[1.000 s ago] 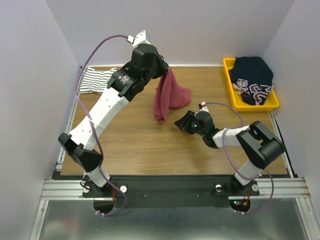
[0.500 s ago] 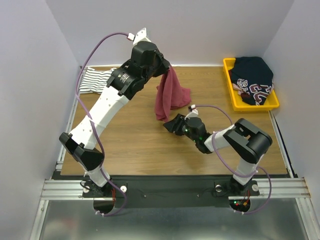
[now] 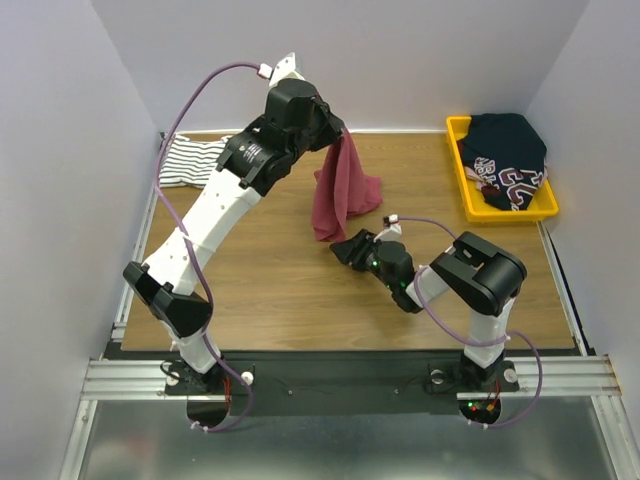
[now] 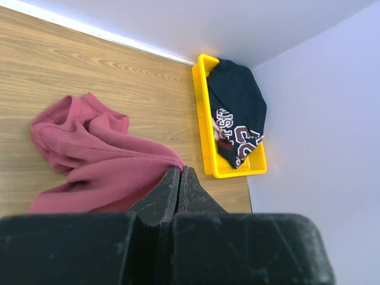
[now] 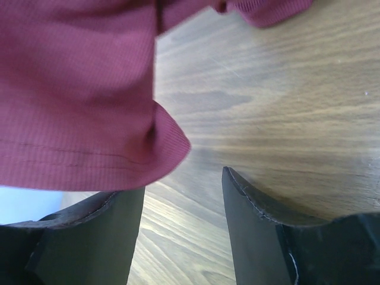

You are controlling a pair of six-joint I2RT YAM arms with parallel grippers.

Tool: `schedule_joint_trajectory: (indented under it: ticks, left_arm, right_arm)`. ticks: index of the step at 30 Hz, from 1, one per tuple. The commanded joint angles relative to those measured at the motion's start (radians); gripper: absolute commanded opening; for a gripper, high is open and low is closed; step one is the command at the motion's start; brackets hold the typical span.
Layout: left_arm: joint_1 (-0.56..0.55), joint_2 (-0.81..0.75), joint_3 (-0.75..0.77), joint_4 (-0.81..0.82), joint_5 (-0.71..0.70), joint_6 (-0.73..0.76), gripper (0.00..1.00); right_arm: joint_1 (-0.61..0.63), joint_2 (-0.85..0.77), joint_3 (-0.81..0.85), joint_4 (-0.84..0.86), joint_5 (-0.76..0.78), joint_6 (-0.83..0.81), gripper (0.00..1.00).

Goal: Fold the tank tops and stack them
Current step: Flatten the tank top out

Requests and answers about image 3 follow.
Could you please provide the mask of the maroon red tank top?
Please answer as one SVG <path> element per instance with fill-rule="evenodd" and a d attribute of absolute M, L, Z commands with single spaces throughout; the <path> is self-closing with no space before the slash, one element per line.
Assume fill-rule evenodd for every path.
<path fill-rule="evenodd" d="M 370 213 L 383 203 L 381 179 L 364 172 L 347 129 L 329 147 L 314 178 L 311 226 L 318 242 L 344 241 L 350 218 Z"/>

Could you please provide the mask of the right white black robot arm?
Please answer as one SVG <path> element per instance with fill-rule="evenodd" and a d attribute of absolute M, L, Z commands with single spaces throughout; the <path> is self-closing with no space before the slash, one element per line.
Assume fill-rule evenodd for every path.
<path fill-rule="evenodd" d="M 470 309 L 470 330 L 461 337 L 464 345 L 460 378 L 472 390 L 482 390 L 496 378 L 504 358 L 508 319 L 527 277 L 524 264 L 495 244 L 466 231 L 430 264 L 415 267 L 400 242 L 399 224 L 381 232 L 362 229 L 353 237 L 334 242 L 331 252 L 354 271 L 376 277 L 394 303 L 407 313 L 435 315 L 430 303 L 451 291 Z"/>

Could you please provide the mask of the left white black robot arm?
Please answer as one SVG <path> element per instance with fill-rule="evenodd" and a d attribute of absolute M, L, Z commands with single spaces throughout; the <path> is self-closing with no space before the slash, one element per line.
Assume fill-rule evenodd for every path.
<path fill-rule="evenodd" d="M 207 329 L 213 302 L 195 287 L 203 269 L 235 224 L 306 152 L 335 143 L 344 123 L 316 87 L 285 78 L 271 87 L 264 113 L 225 144 L 209 179 L 168 239 L 146 260 L 131 261 L 123 276 L 168 330 L 188 382 L 199 393 L 222 382 L 220 351 Z"/>

